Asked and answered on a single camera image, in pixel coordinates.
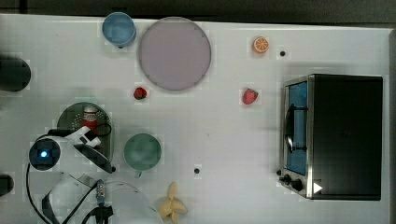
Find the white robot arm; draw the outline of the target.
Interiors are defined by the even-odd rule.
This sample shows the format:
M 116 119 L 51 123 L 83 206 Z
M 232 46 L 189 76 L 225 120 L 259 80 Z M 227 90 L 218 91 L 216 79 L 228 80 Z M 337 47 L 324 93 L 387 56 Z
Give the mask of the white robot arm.
M 111 177 L 109 158 L 95 149 L 100 144 L 86 126 L 35 140 L 28 154 L 33 171 L 64 175 L 42 199 L 40 214 L 50 224 L 163 224 L 140 190 Z

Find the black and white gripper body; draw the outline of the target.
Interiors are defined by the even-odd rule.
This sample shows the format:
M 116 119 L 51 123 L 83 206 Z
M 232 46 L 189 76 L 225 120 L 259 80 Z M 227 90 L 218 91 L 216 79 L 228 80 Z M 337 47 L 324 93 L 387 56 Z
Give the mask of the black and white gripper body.
M 70 133 L 65 137 L 70 147 L 76 156 L 83 159 L 83 164 L 90 166 L 91 170 L 100 169 L 109 174 L 112 173 L 112 166 L 108 157 L 100 152 L 96 147 L 101 144 L 98 135 L 88 128 L 83 126 L 75 132 Z

